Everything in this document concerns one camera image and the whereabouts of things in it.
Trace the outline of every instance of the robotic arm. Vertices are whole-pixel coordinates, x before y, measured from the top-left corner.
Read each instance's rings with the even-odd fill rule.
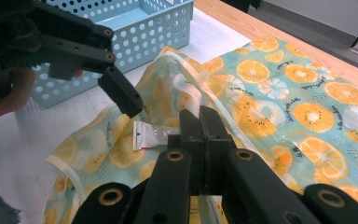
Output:
[[[0,0],[0,98],[11,91],[9,72],[50,63],[50,77],[70,80],[76,70],[103,74],[99,85],[123,113],[134,117],[143,102],[115,66],[114,32],[48,4]]]

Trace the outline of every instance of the perforated basket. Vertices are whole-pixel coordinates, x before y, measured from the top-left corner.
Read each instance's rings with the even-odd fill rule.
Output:
[[[165,46],[188,44],[193,0],[42,0],[114,30],[116,67],[126,73],[155,59]],[[97,85],[101,74],[85,72],[72,81],[49,78],[48,64],[37,73],[33,98],[43,107],[56,105]]]

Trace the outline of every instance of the human hand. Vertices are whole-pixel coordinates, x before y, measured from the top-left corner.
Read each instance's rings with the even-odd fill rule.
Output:
[[[75,77],[80,77],[83,71],[77,71]],[[17,68],[11,72],[13,88],[9,95],[0,100],[0,117],[23,108],[34,88],[36,74],[30,68]]]

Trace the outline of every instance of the fabric cloth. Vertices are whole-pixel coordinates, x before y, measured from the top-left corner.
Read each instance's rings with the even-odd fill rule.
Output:
[[[197,117],[200,105],[217,110],[237,147],[261,155],[288,188],[325,183],[358,201],[358,87],[292,44],[266,36],[204,64],[166,48],[136,90],[145,104],[139,116],[109,106],[50,155],[62,176],[45,221],[70,220],[101,184],[148,178],[164,147],[134,151],[133,122],[178,127],[179,112]]]

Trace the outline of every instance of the white table surface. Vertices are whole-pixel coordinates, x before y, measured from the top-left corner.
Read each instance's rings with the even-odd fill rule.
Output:
[[[204,63],[250,39],[194,8],[190,43],[180,50]],[[147,64],[125,74],[135,85]],[[50,107],[30,99],[23,109],[0,118],[0,196],[21,210],[21,223],[41,223],[57,171],[48,155],[72,132],[91,122],[112,101],[99,87]]]

